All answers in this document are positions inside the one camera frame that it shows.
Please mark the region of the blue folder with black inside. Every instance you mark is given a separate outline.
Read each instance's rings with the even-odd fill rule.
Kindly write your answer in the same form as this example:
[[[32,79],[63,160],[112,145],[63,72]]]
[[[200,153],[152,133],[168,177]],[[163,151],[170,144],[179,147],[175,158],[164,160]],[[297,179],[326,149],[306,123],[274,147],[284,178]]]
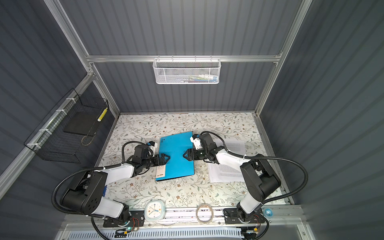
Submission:
[[[170,158],[165,165],[157,167],[157,182],[195,174],[194,162],[183,157],[188,149],[193,148],[190,140],[192,136],[193,132],[185,132],[161,138],[159,154],[165,154]]]

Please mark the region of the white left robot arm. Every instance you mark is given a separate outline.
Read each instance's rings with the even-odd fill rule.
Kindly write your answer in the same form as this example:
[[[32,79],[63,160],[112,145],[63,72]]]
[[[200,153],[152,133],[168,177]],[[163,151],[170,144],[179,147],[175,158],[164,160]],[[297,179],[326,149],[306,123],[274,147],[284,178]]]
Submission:
[[[131,220],[129,206],[105,197],[107,186],[119,180],[144,174],[152,167],[164,166],[171,159],[155,154],[156,143],[139,143],[132,156],[115,165],[79,170],[62,180],[52,193],[53,206],[66,214],[108,217],[123,223]]]

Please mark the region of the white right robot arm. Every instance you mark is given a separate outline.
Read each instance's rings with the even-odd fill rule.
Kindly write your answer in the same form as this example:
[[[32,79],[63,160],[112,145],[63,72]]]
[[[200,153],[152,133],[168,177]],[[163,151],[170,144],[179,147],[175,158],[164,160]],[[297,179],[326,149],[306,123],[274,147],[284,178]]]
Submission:
[[[241,172],[248,193],[237,205],[237,216],[240,221],[247,222],[251,215],[265,204],[267,197],[280,188],[280,178],[263,155],[258,154],[252,159],[246,155],[236,154],[229,150],[225,143],[218,146],[208,132],[201,135],[194,134],[190,141],[193,147],[183,154],[186,160],[203,160]]]

